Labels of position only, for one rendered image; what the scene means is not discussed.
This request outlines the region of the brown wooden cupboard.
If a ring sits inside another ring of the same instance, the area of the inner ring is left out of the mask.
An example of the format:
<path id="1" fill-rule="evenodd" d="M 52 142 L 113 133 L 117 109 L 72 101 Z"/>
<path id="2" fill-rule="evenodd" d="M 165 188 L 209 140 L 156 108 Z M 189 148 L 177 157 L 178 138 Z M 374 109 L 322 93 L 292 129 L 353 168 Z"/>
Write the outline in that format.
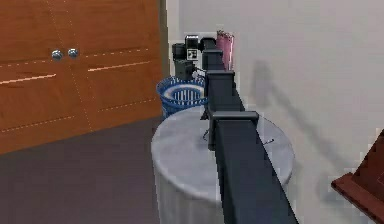
<path id="1" fill-rule="evenodd" d="M 0 154 L 158 116 L 160 46 L 157 0 L 0 0 Z"/>

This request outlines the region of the dark red wooden furniture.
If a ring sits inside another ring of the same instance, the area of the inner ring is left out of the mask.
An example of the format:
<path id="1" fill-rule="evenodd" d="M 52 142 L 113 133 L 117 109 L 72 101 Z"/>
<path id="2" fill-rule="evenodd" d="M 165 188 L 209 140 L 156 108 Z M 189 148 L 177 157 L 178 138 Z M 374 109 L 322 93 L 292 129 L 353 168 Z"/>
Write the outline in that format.
<path id="1" fill-rule="evenodd" d="M 376 224 L 384 224 L 384 129 L 356 172 L 333 180 L 331 187 Z"/>

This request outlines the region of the white round side table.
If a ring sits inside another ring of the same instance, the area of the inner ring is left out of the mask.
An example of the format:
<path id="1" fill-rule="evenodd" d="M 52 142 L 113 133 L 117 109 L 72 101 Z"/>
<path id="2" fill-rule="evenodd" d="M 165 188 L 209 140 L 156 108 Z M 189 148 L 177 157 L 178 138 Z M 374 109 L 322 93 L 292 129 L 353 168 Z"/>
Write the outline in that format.
<path id="1" fill-rule="evenodd" d="M 160 224 L 225 224 L 203 111 L 193 107 L 169 116 L 152 138 Z"/>

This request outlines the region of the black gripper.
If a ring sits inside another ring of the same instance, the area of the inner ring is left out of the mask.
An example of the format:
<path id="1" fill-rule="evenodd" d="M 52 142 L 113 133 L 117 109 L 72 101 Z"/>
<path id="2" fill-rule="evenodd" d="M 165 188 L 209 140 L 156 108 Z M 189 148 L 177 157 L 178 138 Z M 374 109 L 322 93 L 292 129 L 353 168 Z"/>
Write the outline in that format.
<path id="1" fill-rule="evenodd" d="M 194 62 L 197 60 L 197 48 L 187 48 L 184 43 L 172 45 L 175 76 L 181 80 L 192 80 L 195 71 Z"/>

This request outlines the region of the blue slatted waste bin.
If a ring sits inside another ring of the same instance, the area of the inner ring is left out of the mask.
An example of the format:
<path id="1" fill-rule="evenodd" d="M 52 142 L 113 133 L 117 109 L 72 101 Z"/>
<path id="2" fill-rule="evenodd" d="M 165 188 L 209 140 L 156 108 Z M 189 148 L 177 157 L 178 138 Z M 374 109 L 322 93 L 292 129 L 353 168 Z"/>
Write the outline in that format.
<path id="1" fill-rule="evenodd" d="M 163 117 L 167 118 L 179 111 L 206 104 L 204 87 L 203 76 L 192 80 L 170 76 L 161 80 L 156 85 L 156 91 L 161 100 Z"/>

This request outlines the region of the pink tall container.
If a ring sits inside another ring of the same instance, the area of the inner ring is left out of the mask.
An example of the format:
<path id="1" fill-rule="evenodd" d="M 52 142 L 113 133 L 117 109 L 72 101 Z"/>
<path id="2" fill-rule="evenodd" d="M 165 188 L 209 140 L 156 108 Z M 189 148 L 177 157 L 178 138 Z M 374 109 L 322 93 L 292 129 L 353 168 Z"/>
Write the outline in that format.
<path id="1" fill-rule="evenodd" d="M 216 46 L 223 52 L 222 60 L 226 70 L 233 69 L 234 36 L 223 30 L 217 31 Z"/>

